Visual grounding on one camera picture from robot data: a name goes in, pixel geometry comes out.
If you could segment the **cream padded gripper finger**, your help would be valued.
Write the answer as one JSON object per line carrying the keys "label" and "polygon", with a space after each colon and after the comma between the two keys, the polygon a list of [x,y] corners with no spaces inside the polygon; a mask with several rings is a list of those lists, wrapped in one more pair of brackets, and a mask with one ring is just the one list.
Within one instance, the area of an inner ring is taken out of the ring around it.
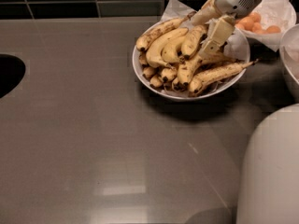
{"label": "cream padded gripper finger", "polygon": [[199,54],[205,58],[216,55],[226,40],[235,30],[235,17],[223,15],[217,19],[211,19],[208,23],[206,39],[201,43]]}

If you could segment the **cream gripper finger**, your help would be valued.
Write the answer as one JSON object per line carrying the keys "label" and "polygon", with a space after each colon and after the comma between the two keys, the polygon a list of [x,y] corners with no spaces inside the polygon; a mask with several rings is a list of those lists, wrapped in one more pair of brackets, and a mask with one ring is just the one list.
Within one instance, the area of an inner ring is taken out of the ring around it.
{"label": "cream gripper finger", "polygon": [[201,8],[192,16],[191,23],[193,26],[202,25],[211,19],[217,19],[221,16],[221,12],[216,7],[216,0],[207,0]]}

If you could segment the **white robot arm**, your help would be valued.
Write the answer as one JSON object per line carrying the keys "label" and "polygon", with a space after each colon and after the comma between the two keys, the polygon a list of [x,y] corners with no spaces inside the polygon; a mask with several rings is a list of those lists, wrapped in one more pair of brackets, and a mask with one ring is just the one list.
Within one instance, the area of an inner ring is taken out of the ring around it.
{"label": "white robot arm", "polygon": [[[259,11],[262,25],[277,24],[278,35],[246,33],[278,51],[284,79],[298,96],[298,26],[289,0],[207,0],[195,15],[204,23],[222,15],[239,19]],[[299,104],[265,118],[249,140],[242,165],[236,224],[299,224]]]}

